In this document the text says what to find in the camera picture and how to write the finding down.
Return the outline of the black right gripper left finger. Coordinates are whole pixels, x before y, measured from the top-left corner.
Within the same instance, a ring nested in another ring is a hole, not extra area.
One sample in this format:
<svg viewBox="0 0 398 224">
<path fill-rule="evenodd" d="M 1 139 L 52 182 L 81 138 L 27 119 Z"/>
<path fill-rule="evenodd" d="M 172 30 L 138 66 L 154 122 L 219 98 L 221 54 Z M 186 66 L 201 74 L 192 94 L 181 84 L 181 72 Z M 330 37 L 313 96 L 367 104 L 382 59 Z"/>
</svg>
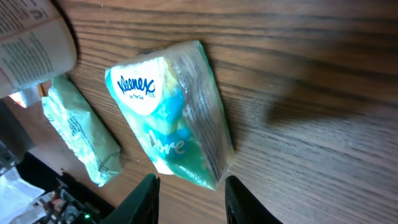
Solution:
<svg viewBox="0 0 398 224">
<path fill-rule="evenodd" d="M 100 224 L 158 224 L 160 178 L 147 174 Z"/>
</svg>

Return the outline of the mint green wipes packet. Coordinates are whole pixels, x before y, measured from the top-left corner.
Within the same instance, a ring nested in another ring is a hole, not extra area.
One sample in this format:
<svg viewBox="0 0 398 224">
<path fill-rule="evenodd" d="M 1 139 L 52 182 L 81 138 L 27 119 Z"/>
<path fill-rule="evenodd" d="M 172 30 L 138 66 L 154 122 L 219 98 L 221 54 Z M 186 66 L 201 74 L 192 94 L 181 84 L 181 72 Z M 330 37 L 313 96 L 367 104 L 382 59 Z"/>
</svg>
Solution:
<svg viewBox="0 0 398 224">
<path fill-rule="evenodd" d="M 42 98 L 44 115 L 71 149 L 92 182 L 102 187 L 121 171 L 121 148 L 77 87 L 65 76 L 52 79 Z"/>
</svg>

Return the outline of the teal candy packet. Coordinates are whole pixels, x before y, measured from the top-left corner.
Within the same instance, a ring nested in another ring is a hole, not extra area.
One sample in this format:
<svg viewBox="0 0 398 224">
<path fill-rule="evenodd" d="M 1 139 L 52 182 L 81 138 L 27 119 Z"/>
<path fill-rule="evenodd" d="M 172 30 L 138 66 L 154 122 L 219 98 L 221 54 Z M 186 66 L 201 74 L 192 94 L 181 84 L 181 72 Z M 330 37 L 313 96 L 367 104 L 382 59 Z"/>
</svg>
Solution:
<svg viewBox="0 0 398 224">
<path fill-rule="evenodd" d="M 217 189 L 233 163 L 224 107 L 197 40 L 109 67 L 113 97 L 157 172 Z"/>
</svg>

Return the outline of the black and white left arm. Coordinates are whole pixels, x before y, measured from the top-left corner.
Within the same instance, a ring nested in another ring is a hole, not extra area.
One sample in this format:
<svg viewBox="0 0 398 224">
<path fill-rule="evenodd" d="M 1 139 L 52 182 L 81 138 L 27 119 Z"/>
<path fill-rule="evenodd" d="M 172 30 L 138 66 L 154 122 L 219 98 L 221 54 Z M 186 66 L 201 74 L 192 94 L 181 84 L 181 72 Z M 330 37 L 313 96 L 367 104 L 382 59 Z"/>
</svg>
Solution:
<svg viewBox="0 0 398 224">
<path fill-rule="evenodd" d="M 1 223 L 100 223 L 114 207 L 28 152 L 33 145 L 1 103 Z"/>
</svg>

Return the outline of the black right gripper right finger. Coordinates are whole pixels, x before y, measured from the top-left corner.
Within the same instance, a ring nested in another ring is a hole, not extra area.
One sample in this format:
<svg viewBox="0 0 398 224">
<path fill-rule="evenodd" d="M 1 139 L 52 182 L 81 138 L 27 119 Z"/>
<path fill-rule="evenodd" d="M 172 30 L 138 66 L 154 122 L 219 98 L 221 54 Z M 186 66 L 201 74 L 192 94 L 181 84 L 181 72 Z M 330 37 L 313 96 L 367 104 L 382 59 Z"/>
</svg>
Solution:
<svg viewBox="0 0 398 224">
<path fill-rule="evenodd" d="M 227 224 L 282 224 L 235 176 L 225 180 Z"/>
</svg>

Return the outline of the green lid jar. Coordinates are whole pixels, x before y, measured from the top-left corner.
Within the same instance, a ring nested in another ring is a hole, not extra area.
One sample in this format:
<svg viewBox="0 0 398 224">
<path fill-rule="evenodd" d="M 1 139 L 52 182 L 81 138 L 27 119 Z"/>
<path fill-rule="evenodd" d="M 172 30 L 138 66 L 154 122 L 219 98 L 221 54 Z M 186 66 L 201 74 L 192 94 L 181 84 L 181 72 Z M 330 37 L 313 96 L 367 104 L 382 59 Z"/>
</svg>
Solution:
<svg viewBox="0 0 398 224">
<path fill-rule="evenodd" d="M 1 0 L 1 98 L 63 74 L 77 60 L 57 1 Z"/>
</svg>

